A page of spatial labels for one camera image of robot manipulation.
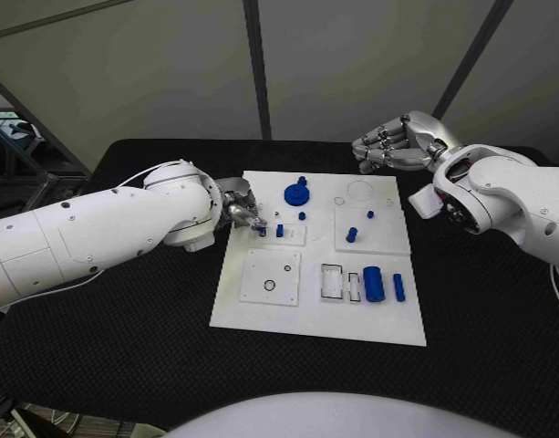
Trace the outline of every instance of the white board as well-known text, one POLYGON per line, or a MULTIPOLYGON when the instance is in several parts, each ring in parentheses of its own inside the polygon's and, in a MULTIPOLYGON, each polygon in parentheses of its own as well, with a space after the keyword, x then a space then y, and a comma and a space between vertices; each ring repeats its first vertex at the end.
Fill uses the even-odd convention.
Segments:
MULTIPOLYGON (((378 237, 379 226, 382 226, 386 235, 402 236, 401 240, 407 239, 408 243, 405 222, 385 219, 389 216, 404 218, 395 178, 251 171, 244 172, 244 178, 250 180, 255 193, 260 215, 271 224, 265 230, 265 237, 260 237, 248 228, 234 228, 231 231, 211 327, 425 346, 409 251, 396 254, 366 254, 342 252, 336 249, 337 209, 346 210, 348 216, 368 210, 375 212, 376 221, 360 225, 363 227, 362 233, 359 231, 360 237, 371 235, 373 241, 382 242, 382 238, 378 237), (300 207, 294 207, 286 203, 283 192, 301 175, 309 181, 310 200, 300 207), (299 220, 300 212, 306 213, 304 221, 299 220), (281 241, 281 245, 277 243, 280 240, 276 233, 277 224, 284 225, 284 235, 286 230, 299 230, 291 238, 281 241), (284 305, 260 302, 273 300, 265 297, 257 300, 258 302, 241 299, 244 290, 250 288, 250 282, 254 285, 263 284, 257 273, 254 277, 251 273, 245 274, 250 250, 255 248, 271 250, 267 253, 270 258, 265 258, 265 263, 277 269, 284 266, 280 259, 284 253, 300 254, 294 291, 297 305, 286 302, 281 303, 284 305), (322 299, 323 265, 342 266, 342 300, 322 299), (382 270, 385 301, 381 303, 371 303, 365 299, 362 270, 366 266, 379 266, 382 270), (359 302, 350 300, 350 273, 358 273, 359 276, 358 292, 362 298, 359 302), (395 299, 394 274, 402 276, 407 297, 402 303, 395 299)), ((268 271, 265 277, 268 276, 270 279, 271 275, 280 275, 280 271, 273 273, 268 271)))

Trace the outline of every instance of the black mesh mat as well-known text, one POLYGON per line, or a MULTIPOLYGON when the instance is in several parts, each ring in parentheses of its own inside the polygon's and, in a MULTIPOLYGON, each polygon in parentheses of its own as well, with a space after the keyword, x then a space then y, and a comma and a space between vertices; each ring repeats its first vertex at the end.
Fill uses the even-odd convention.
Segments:
MULTIPOLYGON (((356 173, 346 144, 120 141, 90 192, 185 158, 214 178, 244 170, 356 173)), ((428 172, 398 176, 405 200, 428 172)), ((525 436, 559 436, 559 307, 549 268, 506 235, 422 221, 404 201, 428 347, 211 328, 228 230, 189 254, 159 247, 90 285, 19 305, 0 328, 0 393, 126 421, 176 426, 287 391, 421 402, 525 436)))

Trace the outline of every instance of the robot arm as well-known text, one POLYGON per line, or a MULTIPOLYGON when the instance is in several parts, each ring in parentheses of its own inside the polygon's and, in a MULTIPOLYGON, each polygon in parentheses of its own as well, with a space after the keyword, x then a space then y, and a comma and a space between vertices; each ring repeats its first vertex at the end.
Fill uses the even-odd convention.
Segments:
POLYGON ((159 242, 198 251, 214 230, 265 225, 250 184, 172 162, 144 188, 117 187, 0 220, 0 307, 149 253, 159 242))
POLYGON ((559 266, 559 168, 538 167, 493 146, 464 147, 420 111, 363 135, 353 151, 362 173, 385 165, 434 173, 432 184, 409 197, 424 219, 445 211, 470 233, 503 231, 526 253, 559 266))

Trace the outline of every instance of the small hole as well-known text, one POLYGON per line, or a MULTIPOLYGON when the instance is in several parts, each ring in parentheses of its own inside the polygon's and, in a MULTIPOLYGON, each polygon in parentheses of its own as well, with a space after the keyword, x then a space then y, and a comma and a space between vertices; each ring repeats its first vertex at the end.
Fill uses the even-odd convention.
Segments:
POLYGON ((551 222, 545 227, 545 235, 552 235, 556 229, 558 229, 558 224, 555 222, 551 222))

